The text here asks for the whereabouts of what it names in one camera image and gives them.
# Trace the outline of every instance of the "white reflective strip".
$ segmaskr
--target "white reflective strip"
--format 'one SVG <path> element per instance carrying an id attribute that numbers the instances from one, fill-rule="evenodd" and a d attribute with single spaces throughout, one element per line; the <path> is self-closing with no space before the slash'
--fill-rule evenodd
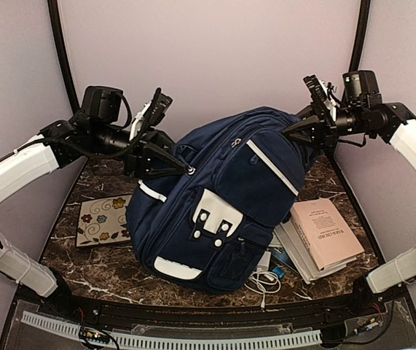
<path id="1" fill-rule="evenodd" d="M 160 193 L 150 189 L 149 187 L 147 187 L 143 181 L 138 181 L 138 184 L 140 185 L 140 188 L 143 192 L 145 192 L 149 197 L 152 197 L 154 199 L 157 199 L 161 202 L 165 202 L 167 200 L 167 197 L 165 197 L 164 195 L 161 195 Z"/>
<path id="2" fill-rule="evenodd" d="M 185 281 L 196 279 L 202 273 L 202 271 L 197 268 L 190 268 L 179 262 L 166 260 L 162 257 L 156 258 L 154 261 L 154 268 L 168 276 L 183 279 Z"/>
<path id="3" fill-rule="evenodd" d="M 286 184 L 286 186 L 290 189 L 290 191 L 292 191 L 293 194 L 298 195 L 298 191 L 295 188 L 295 186 L 289 181 L 289 179 L 287 179 L 287 176 L 285 176 L 284 174 L 282 174 L 280 172 L 280 170 L 278 169 L 277 166 L 274 165 L 274 163 L 271 161 L 271 159 L 269 159 L 264 153 L 263 151 L 260 150 L 260 148 L 258 146 L 255 145 L 255 143 L 252 140 L 248 140 L 246 142 L 246 144 L 248 145 L 248 147 L 251 148 L 251 150 L 259 157 L 259 159 L 261 159 L 263 162 L 266 163 L 267 167 L 269 169 L 271 169 L 274 174 L 276 174 L 280 180 L 282 180 L 282 182 L 284 184 Z"/>

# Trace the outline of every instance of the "white book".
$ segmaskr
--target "white book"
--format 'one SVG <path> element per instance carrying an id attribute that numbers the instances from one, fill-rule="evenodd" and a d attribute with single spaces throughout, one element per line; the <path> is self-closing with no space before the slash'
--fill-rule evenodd
<path id="1" fill-rule="evenodd" d="M 331 264 L 331 265 L 327 266 L 326 268 L 324 268 L 321 271 L 327 271 L 330 268 L 335 268 L 335 267 L 341 266 L 341 265 L 347 265 L 348 263 L 351 263 L 352 261 L 355 261 L 355 260 L 356 260 L 356 257 L 348 257 L 347 259 L 340 260 L 339 262 L 336 262 L 334 264 Z"/>
<path id="2" fill-rule="evenodd" d="M 340 271 L 346 266 L 346 264 L 343 263 L 342 265 L 333 266 L 320 271 L 303 244 L 302 239 L 299 237 L 297 230 L 290 221 L 286 224 L 277 226 L 274 229 L 274 232 L 306 284 L 310 284 L 311 281 Z"/>
<path id="3" fill-rule="evenodd" d="M 269 248 L 282 248 L 282 243 L 279 241 L 276 235 L 272 235 L 271 243 L 269 243 Z"/>

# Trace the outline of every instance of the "pink book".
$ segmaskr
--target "pink book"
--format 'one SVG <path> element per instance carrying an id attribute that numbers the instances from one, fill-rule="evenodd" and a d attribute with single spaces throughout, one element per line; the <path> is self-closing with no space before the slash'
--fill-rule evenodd
<path id="1" fill-rule="evenodd" d="M 320 270 L 348 262 L 364 252 L 329 199 L 295 203 L 291 222 Z"/>

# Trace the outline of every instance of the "white cable tray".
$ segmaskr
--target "white cable tray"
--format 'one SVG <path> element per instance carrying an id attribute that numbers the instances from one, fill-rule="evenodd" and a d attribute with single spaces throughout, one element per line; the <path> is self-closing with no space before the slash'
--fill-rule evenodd
<path id="1" fill-rule="evenodd" d="M 64 338 L 80 341 L 78 338 L 79 324 L 70 321 L 61 321 L 44 315 L 24 311 L 21 322 Z M 130 335 L 122 332 L 111 332 L 110 334 L 119 343 L 122 350 L 282 350 L 297 349 L 302 348 L 303 346 L 312 346 L 322 343 L 321 331 L 319 330 L 288 335 L 274 335 L 264 338 L 219 340 L 154 338 Z M 89 342 L 95 343 L 96 345 L 104 345 L 97 341 Z M 107 347 L 115 349 L 115 344 L 110 342 Z"/>

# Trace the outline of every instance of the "lavender wall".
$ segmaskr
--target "lavender wall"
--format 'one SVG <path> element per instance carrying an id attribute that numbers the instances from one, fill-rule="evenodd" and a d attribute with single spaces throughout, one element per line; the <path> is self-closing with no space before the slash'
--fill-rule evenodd
<path id="1" fill-rule="evenodd" d="M 178 139 L 261 105 L 297 112 L 310 101 L 307 75 L 340 82 L 359 1 L 60 4 L 79 96 L 88 85 L 119 87 L 136 111 L 160 86 L 174 99 L 161 128 Z"/>
<path id="2" fill-rule="evenodd" d="M 47 2 L 0 1 L 0 157 L 69 117 Z M 37 258 L 80 164 L 57 171 L 0 206 L 0 230 Z M 0 335 L 15 283 L 0 274 Z"/>
<path id="3" fill-rule="evenodd" d="M 361 64 L 374 70 L 385 101 L 416 114 L 416 1 L 373 1 Z M 381 140 L 341 146 L 337 160 L 387 260 L 416 244 L 416 173 Z M 416 282 L 410 286 L 416 306 Z"/>

